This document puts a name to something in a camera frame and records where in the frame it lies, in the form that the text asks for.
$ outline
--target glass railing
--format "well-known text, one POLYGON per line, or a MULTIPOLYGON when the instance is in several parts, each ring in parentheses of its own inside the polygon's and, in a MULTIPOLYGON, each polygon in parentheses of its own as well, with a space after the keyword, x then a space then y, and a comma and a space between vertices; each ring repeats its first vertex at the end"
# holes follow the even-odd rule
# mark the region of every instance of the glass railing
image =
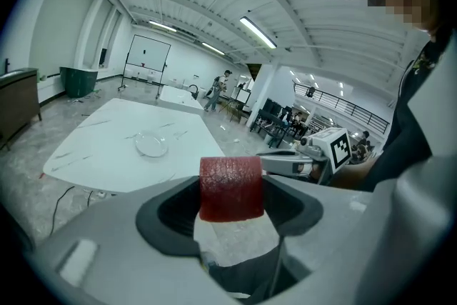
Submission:
MULTIPOLYGON (((309 86, 293 83, 293 88, 295 93, 299 96, 310 98, 307 96, 310 89, 309 86)), ((324 104, 328 108, 333 108, 342 114, 348 114, 349 116, 352 116, 354 119, 367 124, 382 134, 386 132, 387 126, 389 125, 385 119, 372 114, 370 111, 367 111, 366 109, 363 109, 362 107, 359 107, 345 99, 338 98, 333 94, 326 93, 325 91, 315 90, 311 98, 314 101, 324 104)))

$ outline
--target desk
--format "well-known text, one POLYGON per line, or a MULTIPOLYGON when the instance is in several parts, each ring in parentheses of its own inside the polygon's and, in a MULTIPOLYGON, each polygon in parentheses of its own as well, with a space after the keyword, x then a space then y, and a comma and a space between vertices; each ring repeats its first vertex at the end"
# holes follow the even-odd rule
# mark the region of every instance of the desk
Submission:
POLYGON ((252 123, 251 129, 249 131, 254 130, 256 128, 256 126, 258 126, 257 134, 261 130, 264 130, 268 135, 273 137, 270 140, 270 142, 268 143, 269 147, 271 147, 273 145, 274 140, 278 140, 278 143, 276 145, 276 148, 278 148, 279 145, 281 145, 281 141, 283 141, 283 139, 287 133, 287 127, 284 126, 284 123, 282 122, 282 120, 280 120, 278 117, 274 116, 273 114, 265 112, 263 109, 261 109, 258 112, 257 117, 256 117, 255 121, 252 123), (267 120, 271 121, 272 124, 275 125, 275 130, 271 131, 271 130, 266 129, 262 125, 260 125, 260 123, 258 123, 259 119, 267 119, 267 120))
POLYGON ((162 88, 160 97, 157 99, 157 104, 160 107, 198 114, 200 116, 203 116, 205 113, 200 103, 192 98, 190 91, 177 89, 168 85, 162 88))
POLYGON ((114 98, 69 134, 43 172, 90 189, 130 192, 198 175, 203 156, 224 153, 200 116, 114 98), (169 149, 163 156, 138 151, 134 138, 144 129, 165 137, 169 149))

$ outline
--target whiteboard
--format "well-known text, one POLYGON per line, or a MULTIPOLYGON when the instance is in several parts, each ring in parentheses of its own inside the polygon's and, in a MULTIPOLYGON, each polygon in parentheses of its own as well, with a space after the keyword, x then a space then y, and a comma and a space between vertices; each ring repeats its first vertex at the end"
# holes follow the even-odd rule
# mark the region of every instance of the whiteboard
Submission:
POLYGON ((236 97, 238 96, 238 93, 240 92, 240 88, 238 88, 237 86, 235 88, 233 88, 233 91, 231 92, 231 96, 230 98, 232 99, 236 99, 236 97))
POLYGON ((171 45, 136 34, 130 46, 127 64, 162 72, 171 45))

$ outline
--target cable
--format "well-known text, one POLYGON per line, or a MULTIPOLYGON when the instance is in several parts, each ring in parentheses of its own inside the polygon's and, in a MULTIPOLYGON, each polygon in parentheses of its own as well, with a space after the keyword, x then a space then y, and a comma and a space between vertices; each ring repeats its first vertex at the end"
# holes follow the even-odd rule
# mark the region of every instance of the cable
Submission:
POLYGON ((89 198, 87 199, 87 207, 89 207, 89 201, 91 200, 92 192, 94 192, 94 191, 91 191, 91 193, 89 194, 89 198))
POLYGON ((49 233, 49 236, 51 236, 52 233, 54 232, 54 223, 56 221, 56 212, 57 212, 57 206, 59 205, 59 201, 66 195, 66 192, 68 192, 72 188, 74 188, 74 186, 71 186, 69 189, 67 189, 65 191, 65 193, 62 194, 56 202, 56 208, 54 209, 54 213, 52 214, 52 228, 51 228, 51 233, 49 233))

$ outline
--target ceiling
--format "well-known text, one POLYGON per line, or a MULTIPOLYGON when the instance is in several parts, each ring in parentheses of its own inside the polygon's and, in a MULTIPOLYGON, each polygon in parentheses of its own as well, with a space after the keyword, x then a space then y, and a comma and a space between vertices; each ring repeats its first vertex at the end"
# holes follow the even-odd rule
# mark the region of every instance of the ceiling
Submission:
POLYGON ((313 75, 312 79, 310 77, 310 74, 305 74, 301 73, 295 69, 292 69, 292 72, 295 75, 291 74, 292 81, 297 84, 303 84, 306 86, 314 86, 316 89, 320 91, 325 91, 326 93, 333 94, 334 96, 337 96, 338 98, 346 99, 349 100, 349 97, 351 96, 353 87, 347 83, 343 83, 343 88, 340 87, 340 81, 335 81, 333 79, 327 79, 323 78, 322 76, 319 75, 313 75))
POLYGON ((136 23, 162 21, 236 63, 279 61, 387 98, 396 95, 405 66, 426 43, 421 32, 379 21, 364 0, 120 1, 136 23), (257 39, 239 22, 243 16, 278 48, 271 50, 257 39))

